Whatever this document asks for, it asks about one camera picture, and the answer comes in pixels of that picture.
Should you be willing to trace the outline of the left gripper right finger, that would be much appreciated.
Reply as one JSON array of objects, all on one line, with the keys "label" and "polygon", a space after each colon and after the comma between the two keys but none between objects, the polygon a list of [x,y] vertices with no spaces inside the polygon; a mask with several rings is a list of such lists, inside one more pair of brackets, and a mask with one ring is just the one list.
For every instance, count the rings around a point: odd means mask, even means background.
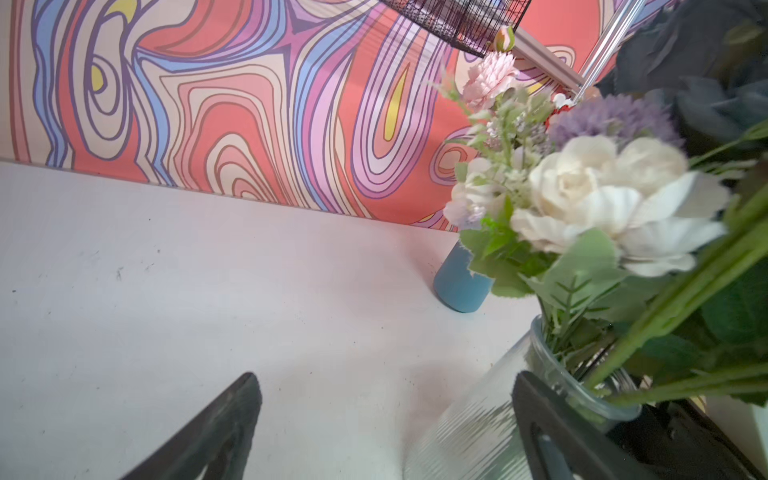
[{"label": "left gripper right finger", "polygon": [[512,403],[534,479],[653,479],[534,374],[516,377]]}]

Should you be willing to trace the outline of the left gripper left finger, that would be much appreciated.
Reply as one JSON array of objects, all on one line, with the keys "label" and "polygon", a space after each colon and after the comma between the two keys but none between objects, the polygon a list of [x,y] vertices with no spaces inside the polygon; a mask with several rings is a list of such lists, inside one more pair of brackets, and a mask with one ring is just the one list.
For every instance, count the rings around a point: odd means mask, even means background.
[{"label": "left gripper left finger", "polygon": [[262,407],[256,375],[237,378],[126,479],[241,479]]}]

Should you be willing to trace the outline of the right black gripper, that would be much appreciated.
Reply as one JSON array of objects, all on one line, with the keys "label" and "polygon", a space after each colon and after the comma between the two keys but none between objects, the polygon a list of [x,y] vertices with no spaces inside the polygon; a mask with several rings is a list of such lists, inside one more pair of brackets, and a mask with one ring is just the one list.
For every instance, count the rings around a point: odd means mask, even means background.
[{"label": "right black gripper", "polygon": [[644,406],[608,438],[660,479],[764,479],[766,476],[690,401]]}]

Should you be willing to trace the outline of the clear glass vase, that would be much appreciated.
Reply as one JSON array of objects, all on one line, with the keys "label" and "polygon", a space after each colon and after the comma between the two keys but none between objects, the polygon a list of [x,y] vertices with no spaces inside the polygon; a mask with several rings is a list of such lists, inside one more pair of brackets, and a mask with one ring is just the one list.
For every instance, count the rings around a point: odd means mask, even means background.
[{"label": "clear glass vase", "polygon": [[567,372],[544,341],[542,319],[531,327],[406,455],[405,479],[530,479],[513,408],[518,374],[528,371],[603,434],[635,420],[639,405],[619,407]]}]

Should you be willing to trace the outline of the pink rose green bouquet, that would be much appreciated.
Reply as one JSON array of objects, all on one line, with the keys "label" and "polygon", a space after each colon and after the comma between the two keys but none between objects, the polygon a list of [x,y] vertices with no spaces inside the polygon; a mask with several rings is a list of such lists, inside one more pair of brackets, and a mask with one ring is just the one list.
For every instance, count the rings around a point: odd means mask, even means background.
[{"label": "pink rose green bouquet", "polygon": [[569,368],[602,352],[666,284],[719,238],[699,209],[693,170],[669,113],[628,95],[559,102],[517,87],[510,52],[491,52],[440,93],[467,116],[443,213],[469,269],[500,297],[536,297],[544,341]]}]

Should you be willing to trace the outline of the teal ceramic vase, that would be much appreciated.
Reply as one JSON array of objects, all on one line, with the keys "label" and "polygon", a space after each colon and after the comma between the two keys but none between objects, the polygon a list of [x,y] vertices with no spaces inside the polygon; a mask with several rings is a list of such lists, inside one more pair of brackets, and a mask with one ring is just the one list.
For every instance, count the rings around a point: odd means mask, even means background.
[{"label": "teal ceramic vase", "polygon": [[434,278],[437,299],[456,312],[476,312],[491,291],[493,280],[472,272],[472,260],[471,252],[456,242]]}]

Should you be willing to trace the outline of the cream rose single stem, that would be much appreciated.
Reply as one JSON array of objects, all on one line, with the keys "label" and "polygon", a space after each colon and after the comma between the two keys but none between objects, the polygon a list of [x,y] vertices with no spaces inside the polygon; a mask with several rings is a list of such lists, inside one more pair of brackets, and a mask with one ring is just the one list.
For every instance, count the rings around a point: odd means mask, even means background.
[{"label": "cream rose single stem", "polygon": [[579,137],[543,159],[516,210],[518,281],[557,361],[615,402],[767,392],[767,193],[733,195],[653,138]]}]

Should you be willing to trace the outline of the dusty blue hydrangea stem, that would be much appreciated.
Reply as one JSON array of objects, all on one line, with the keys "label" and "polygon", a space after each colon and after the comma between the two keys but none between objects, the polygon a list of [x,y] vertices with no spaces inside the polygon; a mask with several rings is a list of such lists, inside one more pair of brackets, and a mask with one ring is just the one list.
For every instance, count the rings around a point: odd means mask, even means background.
[{"label": "dusty blue hydrangea stem", "polygon": [[601,94],[650,96],[689,155],[739,139],[767,119],[767,4],[682,1],[626,40]]}]

